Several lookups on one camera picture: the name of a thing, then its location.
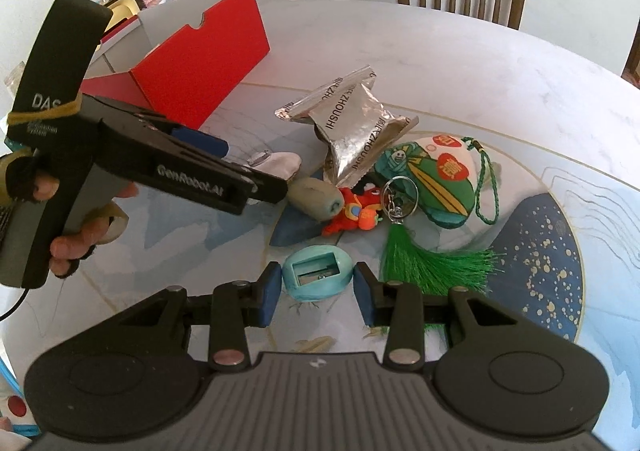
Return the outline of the red cardboard box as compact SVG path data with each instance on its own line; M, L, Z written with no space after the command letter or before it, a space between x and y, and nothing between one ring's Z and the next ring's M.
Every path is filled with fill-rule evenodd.
M196 129L270 51L256 0L174 0L142 13L152 49L81 90L160 113Z

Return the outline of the red orange plush toy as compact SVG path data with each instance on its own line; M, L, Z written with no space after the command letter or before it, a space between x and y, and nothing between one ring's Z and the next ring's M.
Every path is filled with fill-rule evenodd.
M321 231L322 237L345 231L371 231L384 216L381 189L367 184L361 194L340 188L344 205L340 212Z

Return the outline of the green embroidered pouch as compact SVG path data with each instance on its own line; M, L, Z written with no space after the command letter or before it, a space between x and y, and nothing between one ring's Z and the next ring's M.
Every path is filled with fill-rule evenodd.
M456 229L476 203L476 165L461 138L439 133L385 150L373 166L392 187L418 198L418 206L437 226Z

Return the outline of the green tassel keychain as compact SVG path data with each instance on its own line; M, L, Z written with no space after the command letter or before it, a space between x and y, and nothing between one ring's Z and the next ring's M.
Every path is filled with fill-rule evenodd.
M476 203L470 217L476 216L486 226L493 226L500 218L500 198L498 177L490 155L475 138L458 138L468 148L477 171ZM392 187L397 177L388 181L380 177L378 179L383 181L382 205L384 214L390 220L390 231L381 260L382 279L386 282L412 283L427 295L445 295L456 286L485 292L488 275L497 261L494 251L426 249L416 241L416 234L405 226L405 221L416 211L421 211L429 222L438 227L437 224L419 208L417 197L410 197Z

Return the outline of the white sock toy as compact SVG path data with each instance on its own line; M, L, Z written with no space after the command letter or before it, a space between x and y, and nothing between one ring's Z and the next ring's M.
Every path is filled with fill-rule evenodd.
M302 159L292 152L261 151L250 156L247 164L264 174L290 181L299 172Z

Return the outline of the silver foil snack bag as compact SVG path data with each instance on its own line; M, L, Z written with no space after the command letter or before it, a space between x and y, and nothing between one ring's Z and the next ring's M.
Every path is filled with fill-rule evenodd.
M395 115L378 101L375 78L366 65L274 111L277 118L314 127L328 146L323 179L337 188L355 186L386 148L419 124L417 117Z

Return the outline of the grey green kiwi toy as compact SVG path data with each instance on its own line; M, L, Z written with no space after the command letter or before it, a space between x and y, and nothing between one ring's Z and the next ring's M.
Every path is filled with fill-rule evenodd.
M332 220L345 205L337 186L316 178L300 178L288 185L290 204L319 222Z

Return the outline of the teal egg-shaped sharpener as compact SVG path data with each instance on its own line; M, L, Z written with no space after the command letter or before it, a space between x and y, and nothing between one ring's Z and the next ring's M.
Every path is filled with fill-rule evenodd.
M324 301L341 294L352 279L354 262L334 245L312 245L285 259L282 279L299 303Z

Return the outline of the yellow green tissue box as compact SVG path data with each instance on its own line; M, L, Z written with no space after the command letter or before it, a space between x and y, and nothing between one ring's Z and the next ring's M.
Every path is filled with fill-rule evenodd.
M106 7L112 11L112 17L102 35L102 41L107 40L110 33L114 32L118 26L121 26L122 23L125 23L130 18L134 18L140 12L137 0L112 0L107 3Z

